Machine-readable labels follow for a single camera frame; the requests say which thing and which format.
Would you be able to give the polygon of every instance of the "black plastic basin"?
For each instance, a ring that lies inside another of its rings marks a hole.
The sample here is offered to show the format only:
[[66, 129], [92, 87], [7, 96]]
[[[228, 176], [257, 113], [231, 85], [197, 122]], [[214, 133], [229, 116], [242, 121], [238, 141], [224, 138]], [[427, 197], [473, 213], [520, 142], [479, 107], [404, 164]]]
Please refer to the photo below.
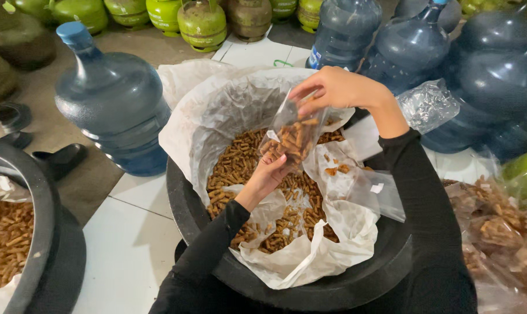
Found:
[[86, 265], [82, 228], [22, 150], [0, 142], [0, 174], [29, 189], [35, 214], [29, 256], [4, 314], [71, 313]]
[[[209, 214], [182, 171], [169, 158], [166, 184], [171, 212], [186, 244], [207, 224]], [[227, 251], [213, 274], [246, 297], [296, 311], [337, 311], [368, 303], [395, 287], [411, 269], [411, 235], [406, 224], [381, 217], [374, 256], [337, 276], [274, 290]]]

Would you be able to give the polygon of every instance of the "bottle label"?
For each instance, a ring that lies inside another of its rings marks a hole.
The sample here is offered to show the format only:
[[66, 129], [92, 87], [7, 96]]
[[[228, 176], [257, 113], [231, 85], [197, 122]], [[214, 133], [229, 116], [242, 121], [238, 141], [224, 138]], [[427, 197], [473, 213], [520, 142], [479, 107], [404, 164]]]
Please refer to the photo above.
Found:
[[312, 46], [312, 52], [310, 53], [310, 68], [316, 70], [318, 68], [318, 64], [320, 63], [320, 59], [322, 58], [322, 55], [316, 51], [316, 47]]

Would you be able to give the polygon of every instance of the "black long-sleeve shirt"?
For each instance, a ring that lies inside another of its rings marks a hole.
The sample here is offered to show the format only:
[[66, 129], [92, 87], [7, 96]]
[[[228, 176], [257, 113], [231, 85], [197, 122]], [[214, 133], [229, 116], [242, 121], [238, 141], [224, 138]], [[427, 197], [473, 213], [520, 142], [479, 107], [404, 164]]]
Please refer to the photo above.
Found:
[[[410, 130], [398, 138], [379, 140], [413, 234], [413, 268], [404, 311], [476, 313], [476, 291], [463, 262], [459, 226], [419, 139], [420, 133]], [[149, 313], [210, 313], [203, 301], [204, 280], [249, 216], [236, 201], [229, 202], [169, 272]]]

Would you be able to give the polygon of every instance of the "person's right hand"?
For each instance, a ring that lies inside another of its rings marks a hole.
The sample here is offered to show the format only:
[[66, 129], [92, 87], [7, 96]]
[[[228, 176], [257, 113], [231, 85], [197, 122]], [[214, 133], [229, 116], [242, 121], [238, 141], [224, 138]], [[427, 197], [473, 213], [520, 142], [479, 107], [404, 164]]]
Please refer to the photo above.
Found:
[[[301, 101], [313, 91], [315, 94]], [[360, 107], [370, 111], [382, 138], [408, 132], [407, 120], [387, 87], [339, 67], [323, 67], [293, 88], [288, 97], [298, 103], [301, 116], [324, 107]]]
[[314, 95], [299, 104], [301, 116], [324, 107], [370, 110], [385, 104], [397, 104], [383, 84], [339, 67], [323, 67], [293, 88], [288, 97], [299, 102], [313, 91], [316, 91]]

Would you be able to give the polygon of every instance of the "snack-filled plastic bag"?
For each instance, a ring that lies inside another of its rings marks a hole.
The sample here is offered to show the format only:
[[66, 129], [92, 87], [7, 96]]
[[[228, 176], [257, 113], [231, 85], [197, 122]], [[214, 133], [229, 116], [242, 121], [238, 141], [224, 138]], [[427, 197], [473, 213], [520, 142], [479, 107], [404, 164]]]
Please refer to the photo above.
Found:
[[368, 208], [379, 208], [380, 215], [405, 222], [403, 204], [390, 174], [357, 169], [347, 201]]
[[261, 156], [269, 153], [273, 161], [285, 154], [285, 165], [291, 172], [302, 172], [302, 161], [318, 143], [328, 110], [317, 110], [301, 117], [296, 103], [288, 98], [289, 93], [275, 113], [258, 152]]

